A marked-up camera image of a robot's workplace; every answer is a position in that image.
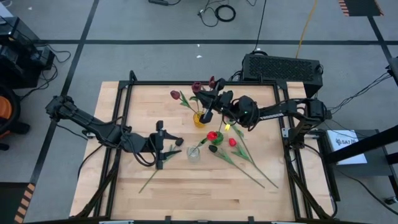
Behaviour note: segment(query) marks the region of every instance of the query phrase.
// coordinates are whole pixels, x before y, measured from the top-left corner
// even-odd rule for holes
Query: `wooden table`
[[[102,84],[95,111],[95,116],[102,121],[110,121],[112,118],[117,87],[118,82]],[[302,83],[288,83],[288,88],[291,98],[305,97]],[[254,216],[256,221],[294,221],[278,119],[262,121],[250,133],[239,127],[256,164],[278,189],[250,163],[229,153],[233,149],[227,142],[222,145],[239,167],[265,186],[263,189],[240,170],[215,157],[208,150],[208,144],[201,148],[199,163],[192,164],[187,160],[187,148],[196,145],[208,131],[218,130],[221,116],[215,114],[212,122],[205,128],[196,128],[193,112],[180,106],[179,101],[173,100],[170,97],[171,90],[182,90],[187,98],[193,95],[190,86],[133,86],[127,125],[132,126],[134,132],[148,136],[155,132],[156,121],[163,120],[164,129],[184,138],[185,142],[180,148],[182,152],[169,160],[164,165],[164,170],[160,170],[140,194],[140,188],[155,168],[141,166],[132,154],[123,152],[111,218],[164,220],[165,216],[170,215],[172,220],[245,221],[248,216]],[[260,108],[275,104],[271,86],[226,86],[225,90],[233,90],[234,98],[250,96]],[[197,107],[195,103],[191,103],[191,106]],[[227,138],[239,139],[232,128],[225,135]],[[165,151],[173,143],[165,140]],[[316,140],[306,139],[306,144],[318,149]],[[97,140],[89,140],[85,156],[98,146]],[[321,160],[308,149],[302,149],[301,155],[309,191],[323,209],[332,214],[333,208]],[[88,159],[82,168],[70,215],[80,212],[98,188],[103,158],[104,150]],[[301,214],[305,217],[302,195],[298,188],[297,192]],[[104,213],[107,199],[106,192],[101,213]]]

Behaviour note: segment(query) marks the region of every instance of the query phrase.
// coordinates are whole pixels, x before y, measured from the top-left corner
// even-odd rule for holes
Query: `gray carpet floor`
[[[80,40],[93,0],[14,0],[8,10],[20,17],[41,39]],[[176,6],[158,6],[146,0],[100,0],[87,40],[255,40],[263,0],[251,7],[243,0],[229,0],[236,9],[233,22],[209,28],[197,12],[206,0],[182,0]],[[398,2],[378,0],[385,16],[375,17],[385,40],[398,40]],[[313,0],[268,0],[261,40],[299,40]],[[211,13],[204,15],[212,24]],[[346,17],[338,1],[320,1],[309,24],[305,40],[377,40],[367,17]],[[21,121],[32,126],[25,136],[2,139],[11,149],[0,152],[0,182],[28,182],[42,148],[50,120],[44,107],[59,95],[70,71],[78,41],[52,44],[55,50],[69,50],[72,57],[56,63],[58,78],[46,90],[37,91],[22,102]],[[76,65],[68,94],[81,109],[93,113],[101,82],[125,80],[134,70],[139,80],[204,80],[211,75],[229,78],[240,69],[252,44],[85,44]],[[269,55],[294,57],[297,45],[267,44],[258,48]],[[388,46],[393,57],[398,46]],[[300,58],[319,60],[324,66],[324,86],[319,99],[335,106],[385,72],[386,57],[379,45],[303,45]],[[353,100],[334,115],[350,129],[385,130],[398,123],[398,88],[392,79],[384,81]],[[68,121],[62,125],[80,132]],[[338,129],[333,123],[331,128]],[[76,173],[83,160],[86,142],[57,128],[27,212],[26,222],[67,218],[76,188]],[[387,150],[398,152],[397,145]],[[387,177],[360,178],[380,198],[393,196]],[[398,217],[379,205],[358,183],[337,177],[342,201],[341,220],[367,223],[398,223]]]

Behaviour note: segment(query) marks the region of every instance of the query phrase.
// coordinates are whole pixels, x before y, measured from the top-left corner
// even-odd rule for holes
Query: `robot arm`
[[[171,154],[180,152],[161,153],[164,148],[164,139],[178,140],[180,144],[183,142],[182,138],[175,137],[163,130],[163,121],[156,123],[156,133],[152,133],[148,138],[145,138],[137,133],[132,133],[131,127],[116,124],[116,121],[105,123],[80,110],[75,106],[70,96],[55,96],[45,109],[52,120],[59,122],[61,119],[69,119],[95,134],[101,144],[111,148],[119,146],[124,151],[133,153],[137,161],[147,167],[156,165],[157,169],[163,169],[163,161]],[[142,152],[149,152],[154,155],[154,161],[146,162],[140,155]]]
[[[258,108],[257,103],[248,96],[241,96],[233,100],[232,91],[224,91],[219,94],[225,83],[226,81],[221,78],[216,82],[214,89],[194,93],[203,107],[206,108],[206,113],[201,116],[200,122],[209,123],[213,117],[212,110],[215,110],[251,131],[260,121],[293,116],[300,123],[296,127],[290,128],[286,136],[290,145],[303,148],[304,135],[324,120],[331,119],[330,111],[317,99],[290,99],[272,106]],[[303,110],[303,113],[299,113],[297,109]]]

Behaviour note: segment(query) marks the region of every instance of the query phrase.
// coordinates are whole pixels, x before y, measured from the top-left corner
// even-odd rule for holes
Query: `clear glass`
[[[187,157],[190,162],[200,161],[200,148],[196,146],[191,146],[187,150]]]

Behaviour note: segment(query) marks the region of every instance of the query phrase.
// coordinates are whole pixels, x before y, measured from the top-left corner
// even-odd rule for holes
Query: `computer tower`
[[[323,67],[318,60],[247,54],[243,61],[244,81],[303,82],[305,94],[312,97],[323,85]]]

